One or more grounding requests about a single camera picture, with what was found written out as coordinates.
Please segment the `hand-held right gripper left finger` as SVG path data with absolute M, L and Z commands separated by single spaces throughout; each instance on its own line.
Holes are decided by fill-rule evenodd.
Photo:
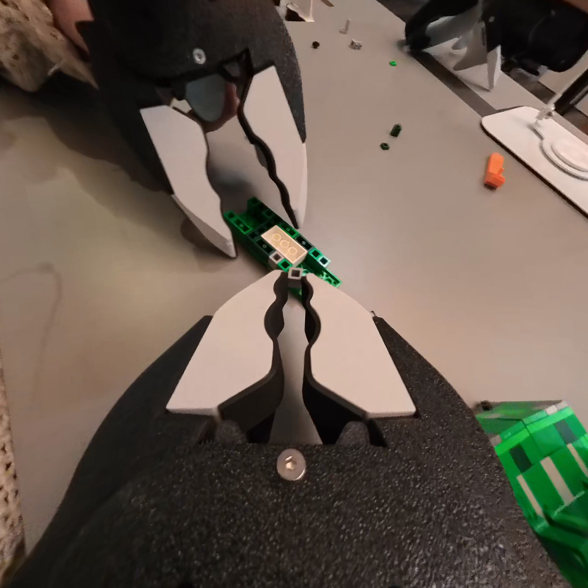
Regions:
M 278 337 L 288 275 L 273 270 L 212 316 L 166 409 L 216 420 L 265 420 L 283 397 Z

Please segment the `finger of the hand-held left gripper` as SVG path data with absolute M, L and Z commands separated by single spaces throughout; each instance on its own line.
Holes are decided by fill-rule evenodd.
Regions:
M 173 107 L 140 110 L 166 173 L 172 196 L 202 235 L 223 254 L 237 256 L 221 200 L 207 171 L 209 147 L 197 121 Z
M 306 143 L 300 137 L 275 65 L 248 80 L 239 106 L 239 122 L 265 158 L 291 224 L 301 228 L 308 193 Z

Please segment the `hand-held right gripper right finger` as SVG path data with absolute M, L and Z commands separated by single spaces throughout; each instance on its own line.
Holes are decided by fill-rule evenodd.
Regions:
M 372 314 L 309 273 L 302 279 L 305 377 L 311 389 L 371 420 L 416 414 Z

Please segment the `green lego panel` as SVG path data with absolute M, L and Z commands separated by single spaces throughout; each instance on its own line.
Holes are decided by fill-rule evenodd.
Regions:
M 313 274 L 340 287 L 341 280 L 329 270 L 331 260 L 258 198 L 250 198 L 242 213 L 225 212 L 224 219 L 234 239 L 265 268 Z

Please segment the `green lego creeper figure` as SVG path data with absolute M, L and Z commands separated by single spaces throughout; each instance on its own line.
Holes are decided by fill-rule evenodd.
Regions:
M 587 430 L 565 401 L 482 401 L 519 507 L 573 587 L 587 587 Z

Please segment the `person's left forearm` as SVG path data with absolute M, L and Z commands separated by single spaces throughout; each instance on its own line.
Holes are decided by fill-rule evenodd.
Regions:
M 55 26 L 45 1 L 1 1 L 1 77 L 32 93 L 57 72 L 97 87 L 89 52 Z

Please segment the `orange lego brick separator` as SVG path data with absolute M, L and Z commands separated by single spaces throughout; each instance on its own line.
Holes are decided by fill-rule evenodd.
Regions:
M 506 181 L 504 173 L 504 157 L 500 153 L 492 153 L 487 162 L 483 183 L 491 189 L 502 187 Z

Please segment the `person's left hand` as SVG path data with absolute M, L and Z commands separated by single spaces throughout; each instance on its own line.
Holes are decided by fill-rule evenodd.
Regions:
M 45 1 L 55 26 L 80 50 L 88 52 L 83 37 L 77 30 L 78 22 L 92 21 L 88 1 Z

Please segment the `black white folding stand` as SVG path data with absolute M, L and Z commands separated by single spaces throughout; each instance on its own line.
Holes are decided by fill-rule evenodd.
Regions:
M 427 1 L 406 21 L 405 44 L 414 54 L 450 40 L 465 50 L 453 70 L 484 65 L 492 91 L 502 67 L 499 1 Z

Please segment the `cream knit sweater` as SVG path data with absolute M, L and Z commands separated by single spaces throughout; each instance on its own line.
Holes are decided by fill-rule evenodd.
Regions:
M 1 577 L 17 560 L 24 544 L 19 480 L 12 442 L 11 421 L 1 371 Z

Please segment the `white book stand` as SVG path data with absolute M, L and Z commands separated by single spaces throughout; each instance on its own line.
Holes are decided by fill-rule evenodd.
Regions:
M 533 107 L 513 107 L 486 115 L 481 128 L 587 216 L 586 138 Z

